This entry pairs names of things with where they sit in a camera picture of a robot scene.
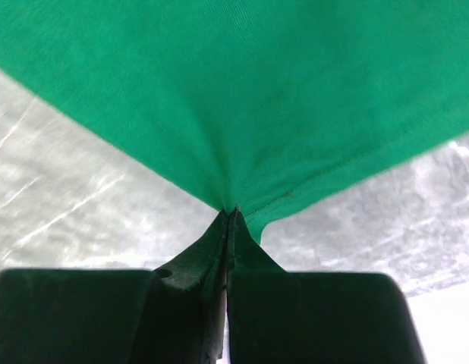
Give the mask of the green t-shirt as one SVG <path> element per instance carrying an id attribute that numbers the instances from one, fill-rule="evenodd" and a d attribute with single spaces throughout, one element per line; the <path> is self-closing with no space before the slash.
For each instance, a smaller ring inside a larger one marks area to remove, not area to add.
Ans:
<path id="1" fill-rule="evenodd" d="M 469 131 L 469 1 L 0 1 L 0 69 L 259 239 Z"/>

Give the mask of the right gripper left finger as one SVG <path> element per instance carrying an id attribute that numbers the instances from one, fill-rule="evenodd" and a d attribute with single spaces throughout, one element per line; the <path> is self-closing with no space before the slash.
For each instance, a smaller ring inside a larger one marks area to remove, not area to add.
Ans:
<path id="1" fill-rule="evenodd" d="M 0 363 L 214 363 L 228 216 L 153 270 L 0 271 Z"/>

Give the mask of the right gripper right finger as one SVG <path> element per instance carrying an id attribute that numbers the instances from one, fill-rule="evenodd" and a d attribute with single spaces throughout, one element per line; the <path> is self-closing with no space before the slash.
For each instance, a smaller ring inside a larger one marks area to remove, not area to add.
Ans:
<path id="1" fill-rule="evenodd" d="M 388 275 L 289 272 L 228 225 L 228 330 L 233 363 L 423 363 L 407 301 Z"/>

